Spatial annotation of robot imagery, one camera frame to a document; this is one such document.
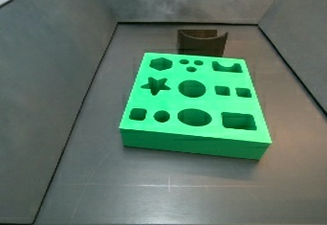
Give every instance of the oval hole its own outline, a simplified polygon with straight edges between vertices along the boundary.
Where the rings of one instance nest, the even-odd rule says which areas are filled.
[[[199,109],[185,109],[178,115],[179,121],[191,126],[205,126],[212,123],[212,115]]]

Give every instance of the hexagonal hole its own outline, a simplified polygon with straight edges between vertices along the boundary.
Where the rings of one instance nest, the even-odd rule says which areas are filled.
[[[162,70],[170,69],[173,67],[173,61],[165,57],[157,58],[157,59],[151,60],[150,66],[154,69],[162,71]]]

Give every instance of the gray floor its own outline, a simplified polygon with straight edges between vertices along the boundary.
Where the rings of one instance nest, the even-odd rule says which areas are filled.
[[[274,144],[264,159],[126,148],[119,122],[146,52],[177,53],[178,29],[230,32]],[[38,224],[327,222],[327,121],[258,27],[119,25]]]

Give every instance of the rectangular hole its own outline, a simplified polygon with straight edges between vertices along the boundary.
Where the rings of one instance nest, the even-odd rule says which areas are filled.
[[[225,128],[257,130],[257,125],[252,114],[224,112],[222,116]]]
[[[134,108],[131,110],[130,119],[134,121],[145,121],[147,116],[147,110],[143,108]]]

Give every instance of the gray enclosure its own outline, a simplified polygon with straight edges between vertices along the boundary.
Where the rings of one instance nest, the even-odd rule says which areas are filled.
[[[327,111],[327,0],[277,0],[260,27]]]
[[[121,22],[258,24],[274,0],[106,0]]]
[[[0,10],[0,222],[35,219],[115,25],[102,0]]]
[[[0,223],[33,223],[67,142],[38,224],[327,222],[326,117],[256,26],[327,110],[327,0],[274,1],[15,0],[0,9]],[[118,22],[198,24],[121,24],[114,35]],[[225,56],[250,63],[274,139],[261,162],[122,145],[141,58],[177,53],[183,28],[230,31]]]

